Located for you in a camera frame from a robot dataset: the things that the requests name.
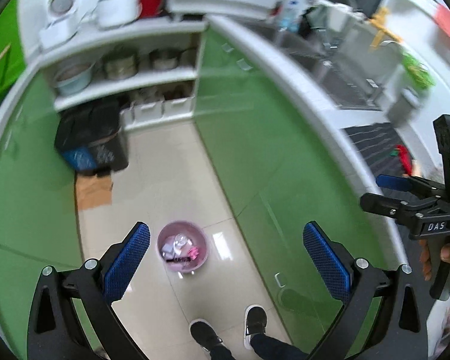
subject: white shoe sole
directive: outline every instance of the white shoe sole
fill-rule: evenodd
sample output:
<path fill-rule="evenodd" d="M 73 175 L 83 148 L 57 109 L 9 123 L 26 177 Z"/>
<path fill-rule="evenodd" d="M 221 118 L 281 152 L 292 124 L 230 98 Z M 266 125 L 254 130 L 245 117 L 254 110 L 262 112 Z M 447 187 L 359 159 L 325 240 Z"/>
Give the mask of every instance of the white shoe sole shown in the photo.
<path fill-rule="evenodd" d="M 245 318 L 243 320 L 243 346 L 248 350 L 253 350 L 253 348 L 252 345 L 250 345 L 250 340 L 248 339 L 250 336 L 247 335 L 247 316 L 248 312 L 254 307 L 260 307 L 265 310 L 265 308 L 259 304 L 252 304 L 245 309 Z"/>
<path fill-rule="evenodd" d="M 189 331 L 189 332 L 190 332 L 191 326 L 192 326 L 194 323 L 196 323 L 196 322 L 203 322 L 203 323 L 206 323 L 207 325 L 209 325 L 209 327 L 211 327 L 212 329 L 214 329 L 213 326 L 210 325 L 210 323 L 209 323 L 207 320 L 204 320 L 203 318 L 197 318 L 197 319 L 194 319 L 192 322 L 190 322 L 190 324 L 188 325 L 188 331 Z M 200 347 L 201 347 L 205 352 L 210 353 L 210 351 L 209 351 L 207 348 L 205 348 L 204 346 L 200 345 Z"/>

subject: red chili pepper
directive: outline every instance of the red chili pepper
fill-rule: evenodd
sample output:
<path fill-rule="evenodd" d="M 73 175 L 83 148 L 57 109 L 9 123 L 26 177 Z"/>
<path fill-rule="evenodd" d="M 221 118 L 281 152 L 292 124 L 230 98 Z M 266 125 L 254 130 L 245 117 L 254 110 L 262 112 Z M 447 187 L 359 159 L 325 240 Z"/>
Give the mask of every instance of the red chili pepper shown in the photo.
<path fill-rule="evenodd" d="M 400 157 L 400 162 L 402 163 L 402 167 L 409 176 L 412 175 L 412 160 L 410 158 L 410 154 L 408 153 L 408 149 L 404 145 L 397 145 L 398 156 Z"/>

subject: kitchen sink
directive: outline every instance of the kitchen sink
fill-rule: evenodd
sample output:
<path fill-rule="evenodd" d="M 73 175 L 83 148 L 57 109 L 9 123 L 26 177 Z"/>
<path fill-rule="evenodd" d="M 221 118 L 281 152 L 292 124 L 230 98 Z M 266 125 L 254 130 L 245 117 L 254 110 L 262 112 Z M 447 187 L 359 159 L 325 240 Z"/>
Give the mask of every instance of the kitchen sink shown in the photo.
<path fill-rule="evenodd" d="M 368 94 L 363 88 L 343 74 L 343 63 L 338 65 L 330 61 L 330 56 L 325 55 L 318 36 L 312 35 L 304 39 L 292 32 L 277 30 L 275 26 L 258 20 L 235 19 L 235 21 L 273 43 L 282 53 L 300 65 L 340 108 L 379 109 L 368 99 Z"/>

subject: silver bolt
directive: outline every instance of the silver bolt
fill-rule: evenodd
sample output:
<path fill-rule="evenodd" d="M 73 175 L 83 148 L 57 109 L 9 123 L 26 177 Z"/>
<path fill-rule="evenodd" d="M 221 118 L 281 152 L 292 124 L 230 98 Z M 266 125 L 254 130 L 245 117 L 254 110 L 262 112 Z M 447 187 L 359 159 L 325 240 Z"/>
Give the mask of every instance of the silver bolt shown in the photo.
<path fill-rule="evenodd" d="M 96 259 L 88 259 L 85 261 L 85 268 L 94 269 L 98 265 L 98 261 Z"/>
<path fill-rule="evenodd" d="M 402 271 L 405 272 L 407 275 L 409 275 L 412 273 L 412 268 L 407 264 L 403 264 Z"/>
<path fill-rule="evenodd" d="M 368 261 L 366 259 L 358 259 L 356 260 L 356 265 L 359 268 L 365 269 L 368 268 Z"/>
<path fill-rule="evenodd" d="M 42 274 L 43 276 L 48 276 L 49 274 L 51 274 L 53 271 L 51 266 L 46 266 L 43 270 L 42 270 Z"/>

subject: tile floor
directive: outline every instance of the tile floor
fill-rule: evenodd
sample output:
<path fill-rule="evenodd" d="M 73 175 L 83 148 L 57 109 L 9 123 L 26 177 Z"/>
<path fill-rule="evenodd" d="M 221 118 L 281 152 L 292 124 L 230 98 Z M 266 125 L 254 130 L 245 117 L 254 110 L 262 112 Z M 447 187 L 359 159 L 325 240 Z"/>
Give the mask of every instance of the tile floor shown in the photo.
<path fill-rule="evenodd" d="M 205 360 L 188 330 L 195 318 L 212 324 L 237 360 L 258 358 L 243 346 L 248 305 L 267 309 L 267 333 L 287 333 L 248 252 L 192 121 L 129 135 L 130 165 L 113 175 L 113 203 L 79 213 L 84 257 L 100 257 L 137 221 L 148 224 L 151 245 L 123 300 L 120 321 L 150 360 Z M 169 222 L 202 227 L 211 248 L 193 275 L 168 271 L 155 247 Z"/>

